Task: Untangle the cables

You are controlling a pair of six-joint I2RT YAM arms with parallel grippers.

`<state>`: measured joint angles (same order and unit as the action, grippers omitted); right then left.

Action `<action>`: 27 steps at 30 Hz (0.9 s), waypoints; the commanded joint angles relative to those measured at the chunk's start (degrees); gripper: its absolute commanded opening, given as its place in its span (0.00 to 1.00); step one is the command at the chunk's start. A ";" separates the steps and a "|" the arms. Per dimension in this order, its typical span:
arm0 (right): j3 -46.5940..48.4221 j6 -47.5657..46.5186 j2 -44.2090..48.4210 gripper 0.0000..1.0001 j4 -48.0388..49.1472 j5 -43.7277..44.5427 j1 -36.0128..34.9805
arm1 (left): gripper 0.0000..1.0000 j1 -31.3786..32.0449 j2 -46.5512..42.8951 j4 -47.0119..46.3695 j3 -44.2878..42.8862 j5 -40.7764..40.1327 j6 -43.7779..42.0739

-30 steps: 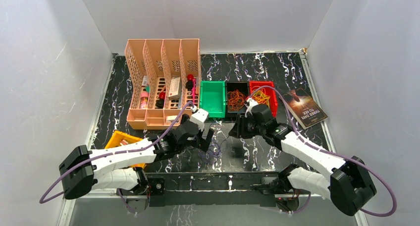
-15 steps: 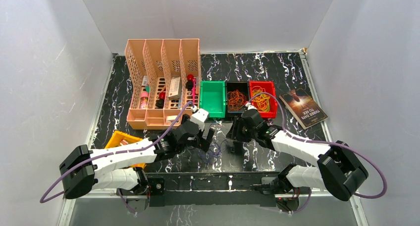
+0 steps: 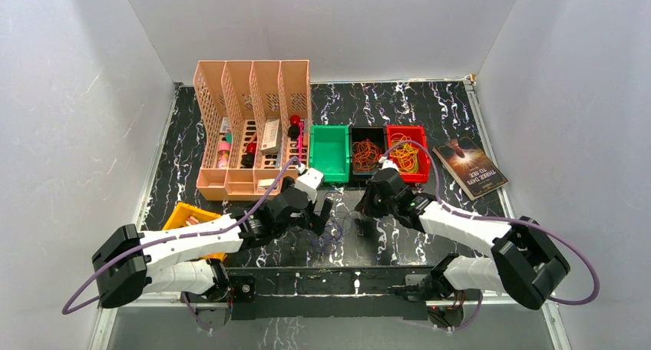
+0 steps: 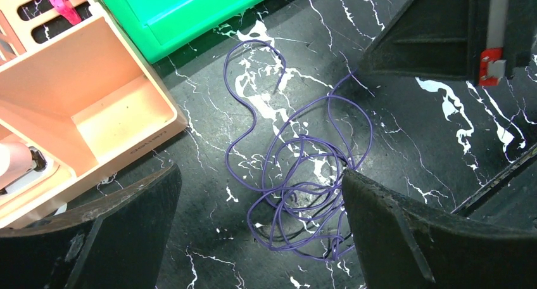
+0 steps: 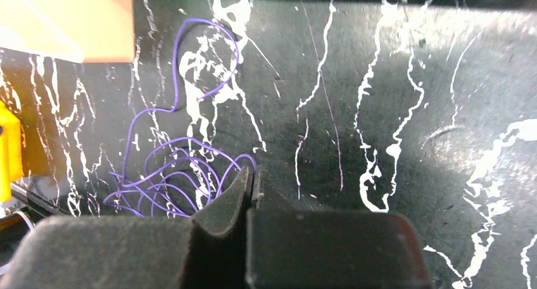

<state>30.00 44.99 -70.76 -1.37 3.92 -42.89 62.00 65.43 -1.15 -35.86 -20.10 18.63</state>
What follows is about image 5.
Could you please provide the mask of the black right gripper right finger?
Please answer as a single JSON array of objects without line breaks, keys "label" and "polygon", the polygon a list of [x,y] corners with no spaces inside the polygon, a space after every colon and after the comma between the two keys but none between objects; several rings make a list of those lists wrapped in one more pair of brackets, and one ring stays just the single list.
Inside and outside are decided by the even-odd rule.
[{"label": "black right gripper right finger", "polygon": [[417,233],[393,213],[267,205],[253,175],[246,213],[246,288],[431,288]]}]

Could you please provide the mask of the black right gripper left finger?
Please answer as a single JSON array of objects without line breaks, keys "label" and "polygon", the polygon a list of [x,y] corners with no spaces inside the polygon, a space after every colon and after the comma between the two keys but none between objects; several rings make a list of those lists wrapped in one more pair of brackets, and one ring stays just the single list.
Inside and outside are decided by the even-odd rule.
[{"label": "black right gripper left finger", "polygon": [[22,240],[2,288],[244,288],[251,175],[243,167],[189,218],[48,217]]}]

